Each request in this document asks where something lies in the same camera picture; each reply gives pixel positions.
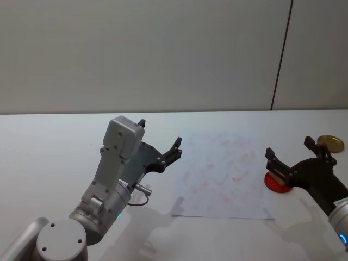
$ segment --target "round gold object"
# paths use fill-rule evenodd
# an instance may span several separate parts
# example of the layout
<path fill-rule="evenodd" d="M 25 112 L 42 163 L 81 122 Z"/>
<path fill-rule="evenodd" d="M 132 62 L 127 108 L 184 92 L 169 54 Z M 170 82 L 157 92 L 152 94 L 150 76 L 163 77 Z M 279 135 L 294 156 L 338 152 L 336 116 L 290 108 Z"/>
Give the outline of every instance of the round gold object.
<path fill-rule="evenodd" d="M 344 150 L 344 143 L 339 138 L 331 135 L 320 136 L 317 140 L 318 144 L 325 143 L 328 150 L 332 153 L 342 152 Z"/>

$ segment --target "white table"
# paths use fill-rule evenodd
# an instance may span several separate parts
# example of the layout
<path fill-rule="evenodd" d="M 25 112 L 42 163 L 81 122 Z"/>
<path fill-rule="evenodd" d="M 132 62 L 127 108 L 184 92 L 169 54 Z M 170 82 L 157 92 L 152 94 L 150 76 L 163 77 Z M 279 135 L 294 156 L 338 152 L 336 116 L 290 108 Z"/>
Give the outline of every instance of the white table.
<path fill-rule="evenodd" d="M 0 116 L 0 252 L 36 218 L 68 217 L 95 174 L 107 124 L 116 116 Z M 293 165 L 313 156 L 303 146 L 306 135 L 332 134 L 348 141 L 348 110 L 124 116 L 146 119 L 144 141 L 161 152 L 187 130 L 256 130 L 265 149 L 271 146 L 280 160 Z M 347 156 L 347 151 L 334 155 L 335 174 L 346 185 Z M 327 217 L 301 189 L 272 196 L 275 222 L 171 217 L 176 172 L 173 164 L 145 177 L 143 184 L 154 191 L 149 204 L 128 207 L 103 240 L 89 247 L 90 260 L 347 259 Z"/>

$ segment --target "led light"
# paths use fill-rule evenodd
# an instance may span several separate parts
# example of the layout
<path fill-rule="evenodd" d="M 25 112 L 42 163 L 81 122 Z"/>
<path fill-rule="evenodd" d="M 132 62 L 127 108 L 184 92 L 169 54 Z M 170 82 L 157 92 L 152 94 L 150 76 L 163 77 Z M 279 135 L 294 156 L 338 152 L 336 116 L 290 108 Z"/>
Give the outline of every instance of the led light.
<path fill-rule="evenodd" d="M 343 234 L 339 234 L 339 237 L 341 238 L 341 240 L 344 244 L 347 244 L 347 239 Z"/>

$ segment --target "paper sheet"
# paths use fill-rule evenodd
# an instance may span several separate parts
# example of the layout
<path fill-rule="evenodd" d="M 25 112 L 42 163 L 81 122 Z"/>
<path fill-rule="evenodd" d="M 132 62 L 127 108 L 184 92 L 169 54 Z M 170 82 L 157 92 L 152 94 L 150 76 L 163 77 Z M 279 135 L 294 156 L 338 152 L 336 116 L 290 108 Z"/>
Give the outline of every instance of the paper sheet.
<path fill-rule="evenodd" d="M 203 132 L 182 135 L 183 154 L 176 197 L 184 211 L 173 215 L 271 219 L 264 185 L 265 148 L 250 133 Z"/>

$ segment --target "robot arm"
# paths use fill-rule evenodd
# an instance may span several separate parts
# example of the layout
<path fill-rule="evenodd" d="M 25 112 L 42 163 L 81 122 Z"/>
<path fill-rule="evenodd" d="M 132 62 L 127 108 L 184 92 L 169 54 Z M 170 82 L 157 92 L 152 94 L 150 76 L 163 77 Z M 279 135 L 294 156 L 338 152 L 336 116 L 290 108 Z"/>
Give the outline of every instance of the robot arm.
<path fill-rule="evenodd" d="M 134 123 L 123 116 L 111 120 L 95 177 L 69 219 L 55 223 L 37 219 L 4 251 L 0 261 L 87 261 L 87 246 L 102 240 L 134 189 L 143 192 L 148 202 L 151 191 L 139 184 L 144 175 L 161 173 L 181 157 L 181 138 L 161 154 L 141 141 L 144 128 L 145 120 Z"/>
<path fill-rule="evenodd" d="M 288 167 L 278 160 L 271 148 L 267 148 L 266 168 L 284 180 L 286 186 L 307 190 L 328 216 L 330 224 L 347 246 L 348 189 L 333 173 L 337 161 L 332 158 L 326 144 L 315 144 L 315 141 L 307 136 L 304 145 L 314 152 L 316 158 L 306 159 L 293 167 Z"/>

